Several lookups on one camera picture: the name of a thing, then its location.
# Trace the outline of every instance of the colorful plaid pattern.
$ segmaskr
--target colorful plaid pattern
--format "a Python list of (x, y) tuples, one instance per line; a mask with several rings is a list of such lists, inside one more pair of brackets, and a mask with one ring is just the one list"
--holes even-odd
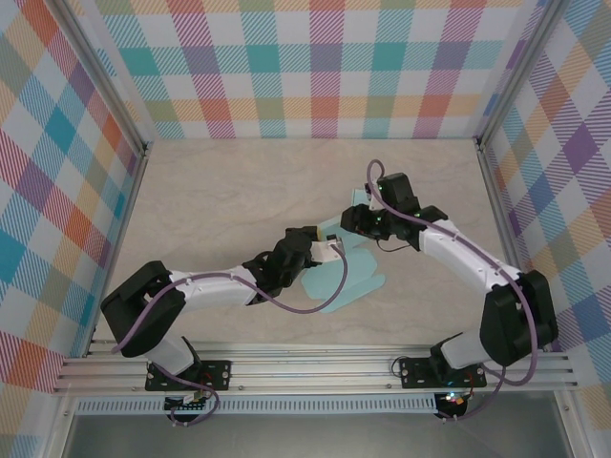
[(132, 102), (132, 100), (130, 100), (129, 96), (127, 95), (125, 86), (123, 85), (121, 78), (118, 77), (115, 66), (113, 65), (113, 62), (111, 61), (110, 57), (108, 56), (107, 51), (104, 49), (104, 47), (99, 42), (97, 35), (93, 32), (91, 21), (89, 17), (85, 15), (85, 11), (83, 10), (82, 5), (80, 4), (80, 0), (68, 0), (68, 3), (72, 7), (74, 14), (78, 18), (81, 29), (87, 35), (90, 45), (97, 53), (97, 56), (99, 57), (99, 60), (102, 63), (102, 66), (104, 67), (104, 70), (106, 70), (106, 73), (108, 74), (111, 81), (113, 82), (118, 96), (123, 100), (123, 103), (125, 104), (125, 107), (127, 108), (128, 113), (132, 117), (132, 120), (134, 121), (134, 125), (136, 126), (138, 132), (140, 133), (140, 136), (142, 136), (142, 138), (147, 139), (146, 131), (143, 128), (142, 120), (140, 119), (140, 116), (136, 108), (134, 107), (134, 103)]
[(522, 3), (96, 0), (168, 138), (471, 136)]
[(550, 280), (559, 346), (611, 430), (611, 2), (575, 0), (495, 136), (490, 161), (525, 266)]
[(0, 4), (0, 456), (21, 458), (93, 325), (137, 154), (43, 0)]
[(541, 17), (543, 16), (543, 13), (545, 12), (545, 7), (547, 6), (549, 2), (550, 0), (538, 0), (537, 1), (537, 6), (531, 13), (531, 17), (529, 18), (528, 23), (526, 24), (526, 27), (524, 28), (524, 31), (522, 32), (522, 35), (519, 37), (516, 47), (514, 48), (514, 51), (512, 52), (512, 56), (507, 61), (507, 65), (505, 66), (505, 69), (503, 70), (503, 74), (500, 77), (500, 79), (498, 80), (498, 83), (496, 84), (495, 91), (493, 92), (493, 95), (490, 97), (490, 100), (488, 101), (488, 105), (486, 105), (486, 110), (484, 110), (484, 115), (482, 116), (481, 120), (479, 121), (479, 125), (477, 126), (477, 129), (476, 129), (477, 136), (481, 135), (482, 131), (488, 124), (488, 120), (490, 119), (490, 116), (496, 107), (498, 98), (501, 96), (501, 94), (503, 94), (503, 92), (505, 91), (505, 88), (507, 88), (507, 85), (509, 84), (509, 81), (511, 80), (512, 76), (514, 75), (516, 65), (521, 60), (522, 55), (524, 54), (524, 51), (526, 50), (528, 40), (531, 38), (531, 36), (533, 35), (533, 32), (537, 28), (537, 25)]

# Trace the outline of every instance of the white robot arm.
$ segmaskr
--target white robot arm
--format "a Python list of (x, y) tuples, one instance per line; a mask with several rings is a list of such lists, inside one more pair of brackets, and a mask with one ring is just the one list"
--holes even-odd
[[(495, 261), (495, 267), (491, 267), (489, 262), (465, 247), (467, 239), (443, 212), (434, 206), (420, 207), (404, 174), (381, 177), (376, 185), (391, 209), (414, 216), (420, 222), (434, 223), (434, 227), (398, 218), (388, 209), (376, 208), (372, 203), (344, 211), (342, 228), (375, 240), (391, 236), (404, 240), (416, 251), (447, 265), (484, 299), (478, 329), (451, 336), (431, 348), (428, 365), (441, 385), (453, 383), (456, 377), (464, 379), (464, 370), (473, 370), (477, 364), (493, 360), (507, 366), (531, 352), (532, 334), (507, 279), (516, 283), (528, 299), (536, 323), (538, 345), (545, 345), (558, 336), (549, 286), (539, 272), (522, 273), (469, 241), (480, 254)], [(198, 274), (169, 271), (160, 261), (152, 261), (104, 300), (102, 312), (120, 342), (123, 356), (145, 355), (169, 374), (199, 383), (201, 372), (197, 354), (188, 341), (170, 331), (178, 314), (217, 304), (274, 301), (272, 298), (290, 286), (303, 269), (338, 260), (341, 253), (340, 240), (318, 240), (317, 228), (307, 226), (286, 229), (285, 237), (273, 251), (263, 252), (241, 266), (224, 271), (222, 278), (191, 281), (189, 279)], [(504, 271), (503, 276), (499, 275), (499, 269)], [(175, 281), (183, 282), (173, 287)], [(253, 287), (263, 291), (264, 296)], [(142, 319), (140, 315), (144, 315), (149, 300), (159, 296), (164, 288), (166, 293), (154, 300), (154, 307), (149, 307), (146, 318)]]

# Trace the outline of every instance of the black mounting bracket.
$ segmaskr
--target black mounting bracket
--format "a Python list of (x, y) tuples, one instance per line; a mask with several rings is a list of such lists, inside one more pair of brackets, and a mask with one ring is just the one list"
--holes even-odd
[(430, 358), (402, 358), (398, 361), (401, 386), (411, 388), (483, 388), (486, 375), (479, 364), (453, 371), (452, 377), (441, 383)]
[[(189, 382), (210, 386), (215, 391), (227, 391), (231, 380), (231, 362), (222, 361), (201, 361), (197, 375), (190, 376)], [(168, 379), (154, 365), (147, 365), (146, 391), (195, 391), (196, 388), (186, 386), (179, 382)]]

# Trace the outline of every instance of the purple cable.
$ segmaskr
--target purple cable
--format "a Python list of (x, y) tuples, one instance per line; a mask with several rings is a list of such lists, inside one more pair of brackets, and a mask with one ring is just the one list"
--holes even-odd
[(204, 420), (207, 420), (208, 418), (210, 418), (212, 414), (215, 412), (215, 410), (219, 408), (219, 404), (221, 403), (221, 398), (219, 398), (219, 394), (217, 393), (217, 391), (214, 388), (211, 388), (210, 386), (206, 386), (206, 385), (196, 384), (194, 382), (189, 382), (188, 380), (183, 380), (182, 378), (177, 377), (174, 374), (171, 374), (170, 372), (165, 370), (160, 365), (155, 364), (155, 367), (159, 369), (159, 372), (165, 375), (168, 379), (172, 379), (175, 382), (178, 382), (179, 384), (182, 384), (185, 386), (192, 386), (193, 388), (202, 389), (203, 391), (212, 393), (212, 395), (215, 397), (215, 403), (212, 406), (212, 409), (210, 409), (209, 412), (201, 413), (200, 415), (198, 415), (195, 419), (191, 420), (190, 422), (179, 422), (176, 418), (174, 418), (174, 412), (176, 408), (175, 407), (171, 408), (170, 409), (170, 418), (172, 419), (172, 422), (174, 422), (174, 425), (181, 425), (182, 427), (191, 427), (193, 425), (196, 425), (197, 423), (201, 423)]
[(323, 303), (321, 303), (317, 307), (310, 308), (310, 309), (307, 309), (307, 310), (300, 310), (298, 308), (289, 307), (288, 305), (285, 305), (285, 304), (283, 304), (281, 302), (276, 301), (274, 298), (269, 296), (263, 290), (259, 289), (257, 287), (257, 285), (251, 283), (250, 281), (247, 281), (247, 280), (243, 279), (242, 277), (237, 277), (237, 276), (234, 276), (232, 274), (228, 274), (226, 272), (206, 272), (206, 273), (203, 273), (203, 274), (192, 275), (190, 277), (185, 277), (184, 279), (176, 280), (173, 283), (170, 283), (167, 286), (165, 286), (163, 289), (161, 289), (161, 291), (159, 291), (149, 301), (149, 303), (146, 305), (146, 307), (144, 307), (144, 310), (142, 310), (142, 313), (140, 313), (140, 315), (137, 317), (137, 320), (134, 322), (134, 325), (131, 327), (131, 329), (128, 331), (128, 333), (125, 335), (123, 340), (120, 343), (118, 343), (111, 350), (111, 353), (117, 353), (118, 351), (122, 350), (125, 347), (125, 345), (127, 345), (129, 343), (129, 341), (132, 340), (132, 338), (134, 337), (134, 334), (136, 334), (136, 332), (138, 331), (138, 329), (140, 328), (140, 326), (142, 325), (142, 323), (144, 322), (144, 320), (146, 319), (148, 314), (151, 313), (151, 310), (153, 309), (155, 304), (159, 301), (159, 299), (161, 299), (163, 297), (164, 294), (166, 294), (171, 289), (173, 289), (173, 288), (175, 288), (177, 286), (180, 286), (181, 284), (187, 283), (188, 281), (195, 281), (195, 280), (202, 280), (202, 279), (230, 279), (230, 280), (237, 281), (237, 282), (243, 284), (244, 286), (249, 287), (250, 289), (252, 289), (256, 293), (261, 295), (263, 298), (267, 299), (268, 301), (270, 301), (274, 305), (276, 305), (276, 306), (278, 306), (278, 307), (280, 307), (283, 310), (286, 310), (288, 312), (298, 313), (300, 315), (308, 315), (310, 313), (316, 313), (316, 312), (324, 309), (328, 305), (330, 305), (333, 301), (335, 301), (335, 299), (342, 292), (342, 289), (344, 288), (344, 284), (346, 283), (346, 278), (348, 277), (348, 261), (346, 260), (346, 256), (336, 246), (331, 245), (331, 248), (342, 259), (342, 263), (344, 264), (344, 272), (342, 273), (342, 279), (340, 280), (340, 284), (337, 286), (337, 289), (335, 290), (335, 292), (331, 295), (330, 298), (328, 298), (326, 301), (324, 301)]
[(522, 304), (522, 307), (524, 308), (524, 314), (526, 315), (526, 321), (528, 322), (528, 329), (530, 331), (530, 338), (531, 338), (531, 363), (530, 363), (530, 365), (528, 367), (528, 371), (526, 372), (526, 375), (521, 380), (514, 381), (514, 380), (506, 379), (504, 372), (502, 374), (499, 374), (498, 372), (492, 371), (491, 369), (486, 367), (484, 364), (482, 366), (484, 367), (484, 369), (488, 373), (498, 377), (498, 379), (502, 383), (506, 383), (507, 385), (511, 385), (511, 386), (526, 385), (528, 382), (530, 382), (530, 380), (535, 375), (535, 370), (537, 369), (538, 354), (537, 354), (537, 332), (536, 332), (536, 328), (535, 328), (535, 319), (533, 317), (533, 312), (531, 311), (531, 307), (528, 304), (528, 301), (526, 300), (526, 297), (524, 296), (524, 293), (522, 293), (522, 290), (519, 288), (519, 286), (514, 281), (514, 279), (512, 279), (511, 276), (507, 272), (505, 272), (505, 270), (503, 270), (493, 259), (491, 259), (486, 253), (484, 253), (478, 247), (473, 245), (470, 241), (468, 241), (466, 239), (463, 239), (462, 237), (460, 237), (459, 235), (457, 235), (457, 234), (453, 233), (452, 231), (446, 229), (445, 227), (441, 227), (441, 226), (439, 226), (437, 224), (425, 221), (425, 220), (420, 219), (420, 218), (413, 217), (411, 215), (403, 214), (403, 213), (395, 210), (394, 208), (392, 208), (387, 203), (385, 203), (382, 200), (382, 197), (380, 196), (380, 194), (377, 191), (377, 186), (375, 186), (373, 184), (373, 179), (371, 178), (371, 171), (373, 169), (373, 165), (377, 165), (378, 167), (380, 167), (380, 172), (381, 172), (380, 177), (384, 176), (384, 173), (386, 172), (386, 169), (384, 168), (384, 164), (382, 163), (382, 161), (379, 160), (379, 159), (372, 160), (369, 163), (369, 165), (367, 166), (367, 183), (369, 185), (369, 190), (371, 191), (371, 194), (375, 197), (375, 199), (378, 202), (380, 202), (380, 204), (382, 204), (382, 206), (386, 210), (388, 210), (390, 213), (392, 213), (396, 217), (399, 217), (399, 218), (404, 219), (404, 220), (409, 221), (409, 222), (415, 222), (417, 224), (425, 225), (427, 227), (430, 227), (431, 229), (434, 229), (435, 231), (438, 231), (438, 232), (440, 232), (442, 234), (445, 234), (448, 237), (452, 237), (453, 239), (457, 240), (459, 243), (461, 243), (462, 245), (466, 246), (469, 250), (471, 250), (473, 253), (475, 253), (477, 256), (479, 256), (482, 260), (484, 260), (486, 263), (488, 263), (488, 265), (490, 265), (495, 270), (497, 270), (499, 275), (503, 279), (505, 279), (509, 283), (509, 285), (512, 287), (512, 289), (516, 292), (517, 298), (519, 299), (519, 301)]

